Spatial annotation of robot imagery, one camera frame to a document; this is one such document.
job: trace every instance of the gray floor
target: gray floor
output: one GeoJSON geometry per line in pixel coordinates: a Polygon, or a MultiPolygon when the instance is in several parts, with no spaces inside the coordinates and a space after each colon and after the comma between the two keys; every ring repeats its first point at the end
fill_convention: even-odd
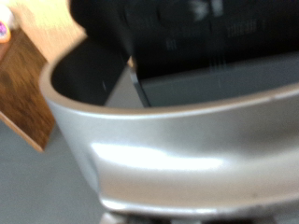
{"type": "Polygon", "coordinates": [[[57,128],[38,153],[0,121],[0,223],[98,224],[103,211],[57,128]]]}

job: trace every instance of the wooden board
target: wooden board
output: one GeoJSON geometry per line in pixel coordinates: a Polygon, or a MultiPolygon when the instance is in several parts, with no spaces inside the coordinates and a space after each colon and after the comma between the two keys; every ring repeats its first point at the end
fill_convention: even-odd
{"type": "Polygon", "coordinates": [[[54,126],[38,88],[45,63],[22,29],[0,45],[0,119],[38,151],[44,150],[54,126]]]}

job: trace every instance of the curved metal edge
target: curved metal edge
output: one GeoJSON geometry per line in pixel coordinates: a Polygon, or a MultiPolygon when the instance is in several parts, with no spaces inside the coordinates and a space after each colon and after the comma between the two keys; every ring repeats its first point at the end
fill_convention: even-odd
{"type": "Polygon", "coordinates": [[[142,109],[124,109],[111,108],[100,105],[88,105],[78,102],[67,97],[64,97],[57,92],[51,85],[51,75],[57,63],[67,54],[63,54],[53,63],[48,63],[43,68],[39,87],[46,99],[54,102],[56,105],[67,107],[72,110],[80,111],[89,116],[96,116],[106,119],[163,119],[177,118],[182,116],[196,116],[206,113],[215,113],[244,106],[251,106],[272,102],[283,98],[299,95],[299,83],[291,84],[270,91],[263,91],[251,95],[235,97],[227,100],[220,100],[210,103],[195,104],[195,105],[180,105],[170,107],[149,107],[142,109]]]}
{"type": "Polygon", "coordinates": [[[182,209],[177,208],[161,208],[156,207],[140,207],[138,204],[126,203],[125,209],[124,203],[111,201],[106,198],[101,199],[102,205],[110,211],[120,214],[135,214],[140,216],[150,217],[162,217],[162,218],[187,218],[187,219],[200,219],[201,221],[213,220],[213,219],[239,219],[239,218],[258,218],[258,217],[273,217],[280,214],[290,213],[298,209],[299,195],[296,198],[286,199],[281,201],[280,199],[272,202],[260,203],[260,204],[248,204],[244,206],[225,206],[219,208],[189,208],[182,209]]]}

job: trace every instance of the black device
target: black device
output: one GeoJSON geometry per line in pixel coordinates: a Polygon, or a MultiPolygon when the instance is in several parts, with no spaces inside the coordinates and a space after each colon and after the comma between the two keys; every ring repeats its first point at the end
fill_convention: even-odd
{"type": "Polygon", "coordinates": [[[244,71],[234,70],[235,74],[229,72],[232,75],[227,78],[217,74],[228,72],[238,63],[257,62],[299,50],[299,1],[296,0],[72,0],[70,11],[91,41],[104,52],[121,55],[123,60],[133,56],[138,85],[142,90],[140,94],[148,99],[145,105],[218,100],[275,88],[298,78],[263,73],[264,78],[262,81],[258,78],[258,83],[254,81],[255,76],[242,75],[242,79],[239,73],[249,72],[249,68],[254,73],[250,66],[243,66],[244,71]],[[194,76],[200,78],[193,82],[194,76]],[[165,83],[168,79],[175,80],[178,89],[170,90],[174,87],[173,82],[160,85],[161,81],[165,83]],[[244,80],[248,81],[248,90],[223,93],[235,86],[234,82],[244,80]],[[200,86],[190,85],[196,82],[206,86],[206,91],[200,92],[197,90],[200,86]],[[168,103],[169,97],[166,97],[155,103],[150,99],[152,91],[170,98],[173,92],[186,94],[177,102],[170,100],[168,103]],[[205,99],[190,97],[207,93],[212,96],[205,99]]]}

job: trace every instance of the silver metal frame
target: silver metal frame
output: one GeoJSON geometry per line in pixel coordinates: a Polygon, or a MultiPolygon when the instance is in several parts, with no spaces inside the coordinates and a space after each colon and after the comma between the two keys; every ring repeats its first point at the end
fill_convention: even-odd
{"type": "Polygon", "coordinates": [[[271,216],[298,204],[298,83],[206,104],[116,108],[62,96],[50,82],[57,62],[40,89],[110,211],[207,219],[271,216]]]}

